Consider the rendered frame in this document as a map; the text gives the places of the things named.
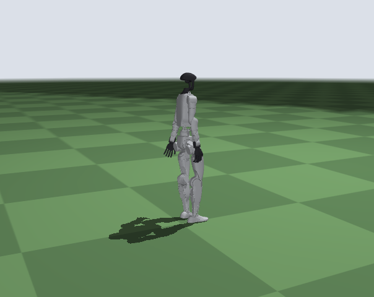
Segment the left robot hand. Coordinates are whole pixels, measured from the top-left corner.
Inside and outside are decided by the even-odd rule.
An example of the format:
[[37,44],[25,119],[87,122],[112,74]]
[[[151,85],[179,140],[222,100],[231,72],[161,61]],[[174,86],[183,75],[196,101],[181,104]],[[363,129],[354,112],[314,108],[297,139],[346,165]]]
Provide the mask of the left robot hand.
[[[176,138],[175,138],[175,141],[176,141]],[[174,141],[174,142],[175,142]],[[170,140],[169,140],[169,144],[167,145],[167,148],[166,148],[166,150],[165,150],[165,152],[164,152],[164,154],[166,153],[166,151],[167,151],[167,154],[168,154],[168,151],[169,151],[169,154],[168,154],[168,157],[170,156],[170,152],[171,152],[171,156],[170,157],[172,157],[172,154],[173,154],[173,143],[174,142],[170,142]],[[168,150],[167,150],[168,149]],[[167,156],[167,154],[166,154],[166,156]],[[174,154],[176,154],[176,151],[174,150]]]

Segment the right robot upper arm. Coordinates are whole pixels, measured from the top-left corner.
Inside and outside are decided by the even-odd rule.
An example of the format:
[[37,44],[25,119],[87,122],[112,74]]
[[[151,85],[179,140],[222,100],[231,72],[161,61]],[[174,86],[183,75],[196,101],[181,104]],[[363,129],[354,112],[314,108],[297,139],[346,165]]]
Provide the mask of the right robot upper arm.
[[187,104],[188,104],[188,122],[191,125],[191,120],[196,114],[196,103],[197,103],[197,97],[192,95],[187,95]]

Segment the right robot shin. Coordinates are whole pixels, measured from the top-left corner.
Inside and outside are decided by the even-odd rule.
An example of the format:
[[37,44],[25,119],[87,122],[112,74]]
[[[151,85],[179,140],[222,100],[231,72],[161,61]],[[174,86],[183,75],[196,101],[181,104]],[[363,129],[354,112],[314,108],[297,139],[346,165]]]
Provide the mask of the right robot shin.
[[[193,187],[190,188],[190,199],[192,203],[192,216],[198,217],[199,204],[202,196],[202,182],[199,179],[193,180]],[[196,215],[197,214],[197,215]]]

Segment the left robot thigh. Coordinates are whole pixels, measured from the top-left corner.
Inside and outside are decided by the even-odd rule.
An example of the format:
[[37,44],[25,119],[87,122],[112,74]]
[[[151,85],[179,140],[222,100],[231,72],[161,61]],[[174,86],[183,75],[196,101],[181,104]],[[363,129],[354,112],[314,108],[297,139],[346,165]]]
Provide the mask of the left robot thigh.
[[177,146],[177,141],[173,143],[173,148],[178,154],[178,162],[180,165],[181,174],[178,177],[178,182],[181,185],[185,185],[189,181],[189,168],[190,168],[190,159],[189,154],[186,150],[180,149]]

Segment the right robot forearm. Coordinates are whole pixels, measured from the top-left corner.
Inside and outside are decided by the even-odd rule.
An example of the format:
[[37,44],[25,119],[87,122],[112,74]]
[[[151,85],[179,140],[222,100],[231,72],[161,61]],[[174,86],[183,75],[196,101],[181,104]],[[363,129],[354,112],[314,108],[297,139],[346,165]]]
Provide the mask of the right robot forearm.
[[196,118],[193,118],[191,120],[190,131],[191,131],[193,142],[195,141],[196,146],[199,146],[200,145],[200,141],[199,141],[199,134],[198,134],[198,120]]

